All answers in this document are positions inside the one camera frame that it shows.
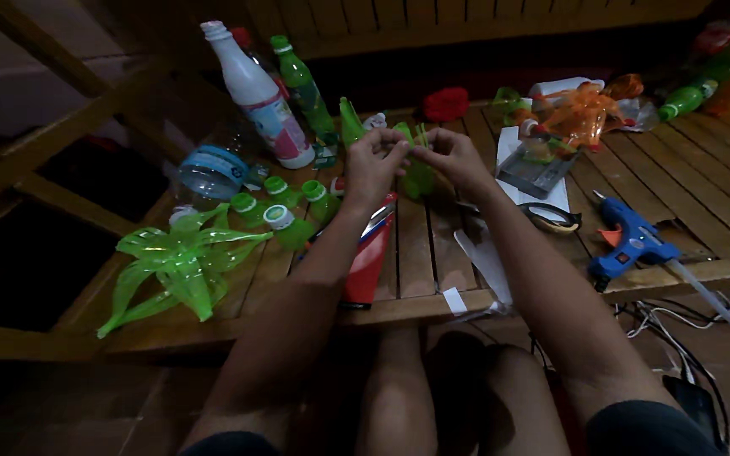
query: blue bottle label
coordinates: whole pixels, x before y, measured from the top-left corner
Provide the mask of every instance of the blue bottle label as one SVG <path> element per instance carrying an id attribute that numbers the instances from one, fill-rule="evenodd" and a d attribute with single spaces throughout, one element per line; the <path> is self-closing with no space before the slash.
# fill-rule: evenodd
<path id="1" fill-rule="evenodd" d="M 182 162 L 182 166 L 201 166 L 224 174 L 240 187 L 250 167 L 237 155 L 210 144 L 200 145 Z"/>

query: bottle cap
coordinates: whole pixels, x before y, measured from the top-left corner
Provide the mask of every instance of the bottle cap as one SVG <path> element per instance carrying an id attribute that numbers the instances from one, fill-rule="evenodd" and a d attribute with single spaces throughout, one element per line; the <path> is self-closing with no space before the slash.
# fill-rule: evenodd
<path id="1" fill-rule="evenodd" d="M 306 195 L 306 199 L 311 203 L 319 201 L 319 199 L 325 195 L 325 186 L 315 180 L 310 180 L 304 183 L 302 190 L 303 194 Z"/>
<path id="2" fill-rule="evenodd" d="M 250 38 L 250 32 L 244 27 L 232 27 L 229 32 L 233 34 L 235 42 L 241 49 L 250 47 L 252 44 L 252 38 Z"/>
<path id="3" fill-rule="evenodd" d="M 252 210 L 252 208 L 256 207 L 258 201 L 249 193 L 238 193 L 229 199 L 229 204 L 233 206 L 235 212 L 241 213 Z"/>
<path id="4" fill-rule="evenodd" d="M 275 54 L 282 54 L 287 50 L 292 50 L 289 39 L 283 35 L 275 35 L 269 39 L 269 42 L 272 43 L 272 49 L 275 50 Z"/>
<path id="5" fill-rule="evenodd" d="M 233 37 L 233 34 L 227 31 L 227 27 L 220 20 L 208 20 L 208 22 L 203 22 L 199 26 L 202 27 L 204 38 L 207 41 L 223 40 Z"/>
<path id="6" fill-rule="evenodd" d="M 272 176 L 264 181 L 264 187 L 266 187 L 266 192 L 269 193 L 269 195 L 277 195 L 289 188 L 289 186 L 286 185 L 286 181 L 278 176 Z"/>
<path id="7" fill-rule="evenodd" d="M 661 122 L 665 122 L 677 117 L 679 112 L 680 110 L 675 105 L 663 105 L 658 109 L 658 117 L 661 119 Z"/>
<path id="8" fill-rule="evenodd" d="M 282 204 L 275 204 L 264 212 L 264 220 L 273 230 L 283 230 L 294 222 L 294 214 Z"/>

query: white plastic bottle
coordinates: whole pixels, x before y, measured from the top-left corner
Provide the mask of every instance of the white plastic bottle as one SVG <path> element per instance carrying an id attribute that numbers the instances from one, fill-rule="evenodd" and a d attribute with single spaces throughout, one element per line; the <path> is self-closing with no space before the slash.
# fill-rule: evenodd
<path id="1" fill-rule="evenodd" d="M 230 96 L 255 124 L 281 165 L 296 170 L 311 163 L 314 150 L 272 78 L 244 54 L 221 21 L 205 22 L 201 27 L 221 62 Z"/>

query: blue glue gun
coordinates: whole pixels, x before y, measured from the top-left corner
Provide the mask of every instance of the blue glue gun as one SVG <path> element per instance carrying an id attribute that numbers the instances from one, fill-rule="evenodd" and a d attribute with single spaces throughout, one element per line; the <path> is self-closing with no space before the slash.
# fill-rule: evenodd
<path id="1" fill-rule="evenodd" d="M 658 230 L 627 204 L 593 192 L 601 199 L 599 210 L 603 221 L 616 228 L 616 231 L 599 231 L 614 249 L 605 256 L 593 258 L 587 268 L 597 279 L 596 291 L 603 292 L 611 279 L 622 275 L 638 259 L 650 264 L 663 264 L 681 255 L 677 247 L 661 240 Z"/>

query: leg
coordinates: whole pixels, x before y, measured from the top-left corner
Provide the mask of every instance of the leg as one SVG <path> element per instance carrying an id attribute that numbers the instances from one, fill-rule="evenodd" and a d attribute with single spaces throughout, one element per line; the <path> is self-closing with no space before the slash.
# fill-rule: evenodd
<path id="1" fill-rule="evenodd" d="M 488 428 L 481 456 L 570 456 L 540 362 L 520 347 L 489 347 Z"/>
<path id="2" fill-rule="evenodd" d="M 382 334 L 365 387 L 356 454 L 433 456 L 436 448 L 436 417 L 419 330 L 389 330 Z"/>

